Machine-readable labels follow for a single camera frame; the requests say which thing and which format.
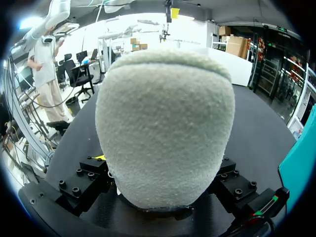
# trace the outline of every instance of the white counter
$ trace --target white counter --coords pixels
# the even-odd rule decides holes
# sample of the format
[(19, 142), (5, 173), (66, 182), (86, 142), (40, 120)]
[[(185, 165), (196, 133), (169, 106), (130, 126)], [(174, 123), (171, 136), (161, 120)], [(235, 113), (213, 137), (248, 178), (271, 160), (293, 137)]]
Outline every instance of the white counter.
[(213, 48), (196, 48), (192, 51), (206, 55), (226, 67), (231, 74), (232, 84), (248, 85), (252, 69), (249, 61)]

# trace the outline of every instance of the yellow label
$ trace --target yellow label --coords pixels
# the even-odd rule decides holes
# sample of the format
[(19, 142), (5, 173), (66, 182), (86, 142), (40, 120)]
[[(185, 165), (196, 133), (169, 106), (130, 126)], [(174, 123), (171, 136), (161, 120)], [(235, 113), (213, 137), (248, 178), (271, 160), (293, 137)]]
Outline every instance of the yellow label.
[(171, 8), (171, 19), (178, 19), (179, 8)]
[(98, 157), (92, 157), (92, 158), (95, 158), (95, 159), (101, 158), (102, 160), (106, 160), (104, 155), (101, 155), (101, 156), (98, 156)]

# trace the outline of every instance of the cardboard box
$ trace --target cardboard box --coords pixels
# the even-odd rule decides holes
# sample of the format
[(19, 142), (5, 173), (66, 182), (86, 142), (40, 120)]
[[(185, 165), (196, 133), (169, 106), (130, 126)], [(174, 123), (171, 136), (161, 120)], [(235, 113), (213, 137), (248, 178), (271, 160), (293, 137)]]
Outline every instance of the cardboard box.
[(231, 35), (231, 28), (228, 26), (221, 26), (219, 28), (219, 35), (220, 36), (230, 36)]
[(247, 44), (248, 39), (245, 39), (243, 37), (230, 36), (226, 46), (226, 52), (246, 59)]
[(144, 50), (144, 49), (147, 49), (147, 48), (148, 48), (148, 45), (146, 43), (140, 44), (140, 50)]
[(140, 41), (138, 41), (137, 38), (131, 38), (130, 39), (130, 44), (140, 44)]
[(228, 40), (229, 40), (229, 36), (222, 36), (221, 37), (221, 42), (223, 42), (223, 43), (227, 43)]
[(140, 45), (139, 44), (132, 44), (132, 51), (139, 51)]

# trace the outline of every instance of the white t-shirt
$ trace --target white t-shirt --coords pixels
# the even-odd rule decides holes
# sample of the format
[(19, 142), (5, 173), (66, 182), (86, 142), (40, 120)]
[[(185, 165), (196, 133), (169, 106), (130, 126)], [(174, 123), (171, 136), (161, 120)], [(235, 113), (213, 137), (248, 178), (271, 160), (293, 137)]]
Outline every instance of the white t-shirt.
[(56, 48), (56, 38), (52, 37), (51, 43), (43, 43), (39, 38), (35, 47), (29, 52), (29, 58), (34, 57), (34, 62), (42, 64), (38, 72), (33, 69), (33, 76), (36, 88), (57, 78), (54, 65), (54, 51)]

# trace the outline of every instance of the black office chair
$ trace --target black office chair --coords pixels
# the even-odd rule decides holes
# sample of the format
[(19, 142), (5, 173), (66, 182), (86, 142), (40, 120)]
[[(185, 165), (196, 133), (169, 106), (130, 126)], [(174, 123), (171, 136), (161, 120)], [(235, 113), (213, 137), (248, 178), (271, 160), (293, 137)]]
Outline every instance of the black office chair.
[(59, 83), (59, 87), (65, 91), (65, 87), (67, 84), (65, 83), (66, 81), (66, 75), (65, 75), (65, 65), (64, 61), (59, 62), (59, 66), (57, 67), (57, 80)]
[(91, 98), (91, 95), (88, 93), (88, 90), (91, 90), (92, 88), (84, 88), (83, 85), (90, 82), (89, 76), (85, 76), (81, 73), (80, 68), (77, 68), (75, 70), (72, 70), (76, 65), (73, 60), (70, 59), (71, 54), (65, 55), (65, 70), (69, 76), (70, 80), (70, 86), (71, 87), (77, 87), (81, 86), (81, 90), (75, 94), (75, 96), (80, 96), (82, 93), (88, 94), (89, 98), (81, 100), (83, 103), (84, 101), (87, 101)]

